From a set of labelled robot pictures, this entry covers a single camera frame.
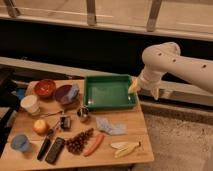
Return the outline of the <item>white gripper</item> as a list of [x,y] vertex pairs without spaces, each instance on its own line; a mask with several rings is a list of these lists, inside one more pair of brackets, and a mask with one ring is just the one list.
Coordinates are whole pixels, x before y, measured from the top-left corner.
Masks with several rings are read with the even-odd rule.
[[135,93],[139,90],[139,84],[142,89],[151,90],[151,94],[155,100],[159,99],[159,84],[163,77],[163,73],[159,71],[154,71],[150,68],[143,68],[138,80],[135,79],[133,83],[128,88],[128,93]]

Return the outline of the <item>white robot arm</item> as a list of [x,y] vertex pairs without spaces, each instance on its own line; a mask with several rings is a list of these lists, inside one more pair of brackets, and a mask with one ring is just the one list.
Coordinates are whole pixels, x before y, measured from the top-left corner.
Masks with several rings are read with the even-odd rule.
[[166,73],[213,94],[213,61],[182,56],[180,47],[175,42],[145,48],[142,61],[144,68],[129,86],[129,94],[145,89],[157,100],[159,85]]

